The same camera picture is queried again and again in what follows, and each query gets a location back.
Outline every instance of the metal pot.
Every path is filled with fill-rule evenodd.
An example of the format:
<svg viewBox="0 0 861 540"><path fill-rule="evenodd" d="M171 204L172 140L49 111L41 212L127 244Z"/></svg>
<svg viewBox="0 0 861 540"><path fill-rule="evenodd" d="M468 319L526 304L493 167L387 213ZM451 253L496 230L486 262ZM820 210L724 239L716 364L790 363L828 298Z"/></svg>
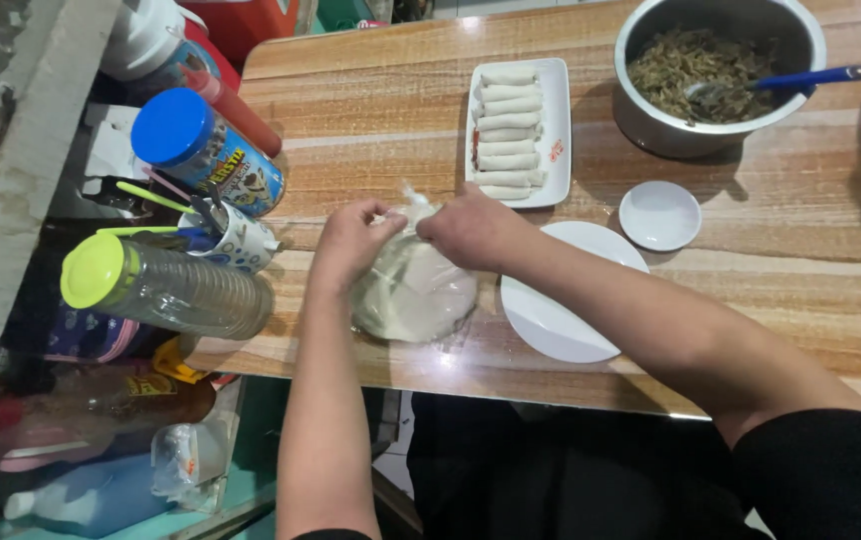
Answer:
<svg viewBox="0 0 861 540"><path fill-rule="evenodd" d="M760 118L736 124L687 125L648 103L628 77L628 62L656 34L677 26L711 29L731 40L766 43L777 39L776 74L823 69L827 45L818 20L797 0L646 0L620 28L614 48L619 84L614 91L614 120L630 141L667 158L696 158L743 141L756 130L783 119L808 99L800 92L776 93L778 106Z"/></svg>

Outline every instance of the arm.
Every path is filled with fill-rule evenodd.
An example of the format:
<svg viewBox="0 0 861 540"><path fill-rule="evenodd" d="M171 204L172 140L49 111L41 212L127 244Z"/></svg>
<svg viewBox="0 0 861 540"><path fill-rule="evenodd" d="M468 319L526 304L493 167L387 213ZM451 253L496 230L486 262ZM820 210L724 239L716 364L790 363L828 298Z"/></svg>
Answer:
<svg viewBox="0 0 861 540"><path fill-rule="evenodd" d="M418 225L422 238L459 266L513 277L560 302L707 411L731 447L788 412L861 411L857 392L764 326L696 291L548 236L465 186Z"/></svg>
<svg viewBox="0 0 861 540"><path fill-rule="evenodd" d="M348 291L404 216L354 202L328 219L307 280L277 464L277 537L347 529L378 540L364 396L352 355Z"/></svg>

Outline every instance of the blue spoon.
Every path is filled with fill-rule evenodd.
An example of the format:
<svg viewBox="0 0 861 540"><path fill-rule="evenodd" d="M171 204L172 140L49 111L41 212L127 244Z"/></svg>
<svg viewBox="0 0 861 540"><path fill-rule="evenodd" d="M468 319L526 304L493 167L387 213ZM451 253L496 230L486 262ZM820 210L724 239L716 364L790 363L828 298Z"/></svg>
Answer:
<svg viewBox="0 0 861 540"><path fill-rule="evenodd" d="M698 107L716 104L720 101L724 92L738 89L746 91L775 91L779 89L806 89L813 85L824 85L827 83L849 83L861 81L861 65L845 65L822 69L820 71L805 71L791 75L776 75L764 77L763 79L751 80L741 86L729 86L718 82L698 82L692 84L685 95L687 100Z"/></svg>

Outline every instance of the hand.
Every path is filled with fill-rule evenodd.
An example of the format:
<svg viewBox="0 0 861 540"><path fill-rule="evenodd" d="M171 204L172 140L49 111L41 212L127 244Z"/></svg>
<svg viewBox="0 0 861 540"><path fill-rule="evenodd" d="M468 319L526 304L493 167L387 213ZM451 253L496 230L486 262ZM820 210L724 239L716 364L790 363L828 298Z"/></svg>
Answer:
<svg viewBox="0 0 861 540"><path fill-rule="evenodd" d="M377 199L351 202L328 217L310 265L309 286L347 293L365 275L378 251L408 225L408 218L388 213L390 206ZM371 225L375 215L386 219Z"/></svg>
<svg viewBox="0 0 861 540"><path fill-rule="evenodd" d="M417 223L417 235L451 263L470 270L503 274L522 250L522 240L536 232L517 212L465 181L457 197L435 215Z"/></svg>

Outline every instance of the person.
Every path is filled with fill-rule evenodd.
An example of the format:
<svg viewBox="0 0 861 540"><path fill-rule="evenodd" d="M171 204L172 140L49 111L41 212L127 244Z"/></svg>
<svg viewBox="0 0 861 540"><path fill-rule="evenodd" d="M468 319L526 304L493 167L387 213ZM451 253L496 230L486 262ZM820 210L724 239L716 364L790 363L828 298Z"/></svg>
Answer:
<svg viewBox="0 0 861 540"><path fill-rule="evenodd" d="M352 284L406 225L331 215L309 272L280 438L280 540L381 538L352 355ZM374 215L387 215L372 225ZM407 463L427 538L861 539L861 395L722 303L544 234L465 183L417 224L454 264L557 300L712 419L415 394Z"/></svg>

